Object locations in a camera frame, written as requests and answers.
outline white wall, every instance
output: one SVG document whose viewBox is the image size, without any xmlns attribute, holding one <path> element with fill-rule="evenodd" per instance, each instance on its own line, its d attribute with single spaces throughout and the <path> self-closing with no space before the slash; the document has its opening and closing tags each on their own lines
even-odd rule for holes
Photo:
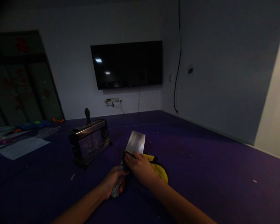
<svg viewBox="0 0 280 224">
<path fill-rule="evenodd" d="M 179 116 L 253 144 L 280 43 L 280 1 L 181 0 L 180 8 Z M 179 59 L 178 1 L 166 10 L 161 106 L 175 114 L 168 76 L 175 80 Z"/>
<path fill-rule="evenodd" d="M 254 146 L 280 156 L 280 46 Z"/>
<path fill-rule="evenodd" d="M 160 40 L 158 7 L 153 1 L 125 2 L 0 15 L 0 32 L 39 30 L 66 119 L 121 114 L 106 98 L 122 97 L 125 113 L 138 112 L 138 88 L 98 90 L 90 45 Z M 140 111 L 161 108 L 161 86 L 141 87 Z"/>
</svg>

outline person's left hand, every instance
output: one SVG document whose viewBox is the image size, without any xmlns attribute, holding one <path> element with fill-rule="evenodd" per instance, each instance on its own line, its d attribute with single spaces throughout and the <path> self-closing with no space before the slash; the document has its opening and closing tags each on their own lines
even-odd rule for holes
<svg viewBox="0 0 280 224">
<path fill-rule="evenodd" d="M 125 180 L 125 176 L 129 174 L 128 171 L 126 170 L 119 170 L 118 169 L 119 166 L 114 166 L 111 171 L 108 173 L 108 175 L 105 177 L 105 179 L 100 183 L 100 187 L 103 190 L 104 194 L 105 194 L 105 200 L 107 200 L 108 198 L 110 198 L 110 195 L 112 193 L 112 189 L 117 181 L 117 179 L 120 176 L 123 176 L 120 181 L 119 181 L 119 189 L 118 189 L 118 193 L 122 193 L 123 189 L 124 189 L 124 180 Z"/>
</svg>

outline yellow cloth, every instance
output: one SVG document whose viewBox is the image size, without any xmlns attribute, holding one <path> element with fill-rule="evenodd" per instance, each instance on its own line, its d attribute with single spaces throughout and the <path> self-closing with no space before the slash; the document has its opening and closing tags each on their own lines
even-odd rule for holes
<svg viewBox="0 0 280 224">
<path fill-rule="evenodd" d="M 125 151 L 124 154 L 125 154 L 125 153 L 129 153 L 131 156 L 135 157 L 133 154 L 131 154 L 131 153 L 128 152 L 128 151 Z M 157 162 L 157 160 L 158 160 L 157 157 L 154 157 L 154 156 L 152 156 L 152 155 L 147 155 L 147 154 L 143 154 L 143 155 L 145 155 L 146 158 L 148 158 L 148 160 L 149 160 L 150 164 L 152 165 L 152 168 L 154 169 L 154 171 L 155 171 L 166 183 L 168 183 L 168 176 L 167 176 L 167 173 L 166 173 L 164 167 L 163 167 L 161 164 L 159 164 L 159 163 Z M 123 161 L 124 161 L 124 166 L 127 166 L 127 167 L 128 167 L 128 165 L 125 163 L 124 156 L 123 156 Z"/>
</svg>

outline black tv screen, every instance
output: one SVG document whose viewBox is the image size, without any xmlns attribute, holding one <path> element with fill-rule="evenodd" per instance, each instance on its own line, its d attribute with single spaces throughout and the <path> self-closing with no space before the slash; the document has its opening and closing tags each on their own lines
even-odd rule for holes
<svg viewBox="0 0 280 224">
<path fill-rule="evenodd" d="M 97 88 L 161 84 L 162 41 L 90 46 Z"/>
</svg>

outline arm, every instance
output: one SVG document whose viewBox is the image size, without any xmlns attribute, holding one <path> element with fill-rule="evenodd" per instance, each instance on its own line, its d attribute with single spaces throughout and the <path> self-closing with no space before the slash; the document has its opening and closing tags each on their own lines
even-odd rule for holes
<svg viewBox="0 0 280 224">
<path fill-rule="evenodd" d="M 100 183 L 100 185 L 87 193 L 83 198 L 81 198 L 76 204 L 66 210 L 61 216 L 56 218 L 52 223 L 84 223 L 93 213 L 93 211 L 104 200 L 107 200 L 110 197 L 117 178 L 120 176 L 126 176 L 127 174 L 127 171 L 118 170 L 118 166 L 113 167 L 106 178 Z M 121 178 L 119 184 L 120 188 L 118 191 L 119 193 L 121 193 L 124 188 L 124 178 Z"/>
<path fill-rule="evenodd" d="M 133 154 L 136 158 L 126 154 L 125 161 L 134 172 L 137 179 L 151 190 L 178 223 L 215 223 L 211 218 L 163 181 L 155 173 L 150 162 L 144 155 L 137 152 Z"/>
</svg>

